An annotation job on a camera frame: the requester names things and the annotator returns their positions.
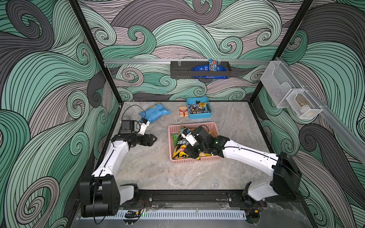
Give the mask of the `green potato chips bag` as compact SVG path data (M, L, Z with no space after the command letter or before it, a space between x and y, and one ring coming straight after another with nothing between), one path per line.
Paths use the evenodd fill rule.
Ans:
M171 134L173 140L174 149L180 148L184 144L184 138L181 136L181 132Z

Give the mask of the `blue potato chips bag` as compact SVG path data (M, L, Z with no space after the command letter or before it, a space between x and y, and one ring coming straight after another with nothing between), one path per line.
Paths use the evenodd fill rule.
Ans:
M145 118L150 123L155 122L159 118L171 114L171 111L161 103L157 103L145 111L140 113L142 118Z

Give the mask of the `black yellow potato chips bag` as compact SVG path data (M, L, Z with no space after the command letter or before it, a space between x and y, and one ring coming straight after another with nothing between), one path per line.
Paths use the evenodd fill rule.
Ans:
M189 142L182 137L182 132L184 131L184 129L184 126L180 126L178 133L171 134L174 144L174 150L172 154L173 160L190 158L189 155L184 152L185 148L190 145Z

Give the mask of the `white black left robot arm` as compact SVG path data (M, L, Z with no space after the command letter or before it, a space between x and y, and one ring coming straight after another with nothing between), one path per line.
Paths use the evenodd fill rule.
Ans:
M115 174L122 160L136 145L152 146L157 137L146 134L150 122L142 118L137 122L139 129L134 130L134 121L123 120L118 134L109 141L109 150L101 164L79 184L80 210L84 218L114 216L124 203L139 204L139 188L136 184L118 186Z

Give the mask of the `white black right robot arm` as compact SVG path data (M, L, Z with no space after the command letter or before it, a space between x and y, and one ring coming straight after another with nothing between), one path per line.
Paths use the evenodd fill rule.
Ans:
M287 200L297 198L302 173L292 156L259 151L221 135L213 137L202 126L193 131L184 128L181 136L189 143L184 152L190 158L199 159L201 153L210 154L242 162L267 174L265 180L247 183L244 197L253 201L273 196Z

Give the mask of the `red yellow matchbox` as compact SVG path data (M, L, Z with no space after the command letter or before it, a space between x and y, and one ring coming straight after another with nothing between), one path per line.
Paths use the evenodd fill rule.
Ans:
M189 110L188 110L187 106L179 107L179 114L180 114L180 117L188 116L189 115Z

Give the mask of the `blue plastic tray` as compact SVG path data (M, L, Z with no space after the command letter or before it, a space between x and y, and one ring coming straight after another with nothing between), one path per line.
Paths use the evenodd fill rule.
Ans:
M212 117L212 108L207 97L193 97L186 100L188 117L190 119L205 119Z

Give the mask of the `assorted small parts in tray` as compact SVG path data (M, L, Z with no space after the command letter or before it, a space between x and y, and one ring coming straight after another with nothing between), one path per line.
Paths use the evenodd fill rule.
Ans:
M207 114L211 112L211 109L208 105L208 103L195 103L195 104L189 104L188 105L189 114L191 115L197 115L197 114Z

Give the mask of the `blue snack package on shelf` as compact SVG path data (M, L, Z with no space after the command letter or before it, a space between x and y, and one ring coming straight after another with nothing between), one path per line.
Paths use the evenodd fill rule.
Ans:
M208 64L195 66L192 68L192 71L227 71L227 68L222 65L218 65L218 62L215 60L209 60Z

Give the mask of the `small clear plastic bin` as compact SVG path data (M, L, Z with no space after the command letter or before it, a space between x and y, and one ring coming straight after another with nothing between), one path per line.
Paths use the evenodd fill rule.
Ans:
M293 89L286 97L286 101L302 120L312 120L323 111L322 107L304 89Z

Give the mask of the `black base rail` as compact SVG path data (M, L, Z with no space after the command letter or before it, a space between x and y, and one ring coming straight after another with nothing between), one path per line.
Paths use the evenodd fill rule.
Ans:
M139 190L137 196L121 205L124 208L157 208L167 204L223 203L241 210L263 209L265 201L254 202L243 190Z

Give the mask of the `black wall shelf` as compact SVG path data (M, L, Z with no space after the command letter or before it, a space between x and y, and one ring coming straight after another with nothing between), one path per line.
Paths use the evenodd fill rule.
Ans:
M227 71L192 71L193 67L206 65L208 61L200 62L171 62L170 76L173 79L228 79L231 76L232 68L227 61L218 62L227 68Z

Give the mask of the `black metal frame post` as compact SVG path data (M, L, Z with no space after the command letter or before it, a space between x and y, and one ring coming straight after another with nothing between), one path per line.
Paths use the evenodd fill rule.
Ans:
M82 9L80 7L80 4L77 0L69 0L69 3L76 15L76 18L78 19L78 22L86 36L87 41L91 45L91 49L96 57L96 60L106 78L106 81L108 82L109 86L111 87L111 90L113 92L113 95L115 96L117 102L119 105L123 105L123 101L119 95L119 92L117 90L117 87L113 81L112 75L110 73L110 70L104 65L104 59L102 57L102 54L100 52L100 49L97 46L97 43L92 35L91 29L86 21L85 15L82 12Z

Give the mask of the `aluminium wall rail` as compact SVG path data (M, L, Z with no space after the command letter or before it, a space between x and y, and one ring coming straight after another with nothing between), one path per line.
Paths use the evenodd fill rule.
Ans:
M182 62L200 62L200 61L209 61L209 59L104 59L103 62L106 65L112 64L149 64L149 65L159 65L159 64L171 64L171 62L178 62L181 64ZM227 61L232 65L268 65L271 60L262 60L262 59L217 59L217 62Z

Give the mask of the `clear plastic wall bin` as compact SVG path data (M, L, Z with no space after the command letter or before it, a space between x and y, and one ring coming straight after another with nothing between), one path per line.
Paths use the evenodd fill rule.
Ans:
M277 108L287 108L286 98L295 88L290 72L281 61L271 61L261 76L261 83Z

